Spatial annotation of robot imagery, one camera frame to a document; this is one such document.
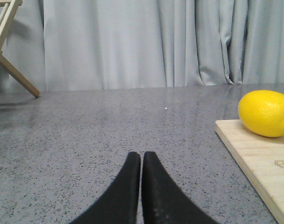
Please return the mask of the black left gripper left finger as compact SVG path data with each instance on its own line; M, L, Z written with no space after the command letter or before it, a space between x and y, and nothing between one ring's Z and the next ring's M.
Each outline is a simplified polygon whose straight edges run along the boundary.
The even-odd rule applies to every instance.
M73 224L135 224L139 199L140 155L129 152L107 190Z

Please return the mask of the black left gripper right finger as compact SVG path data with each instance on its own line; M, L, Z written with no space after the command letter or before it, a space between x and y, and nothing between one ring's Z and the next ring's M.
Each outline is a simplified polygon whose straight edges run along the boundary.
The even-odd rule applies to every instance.
M145 152L141 183L145 224L217 223L181 191L155 152Z

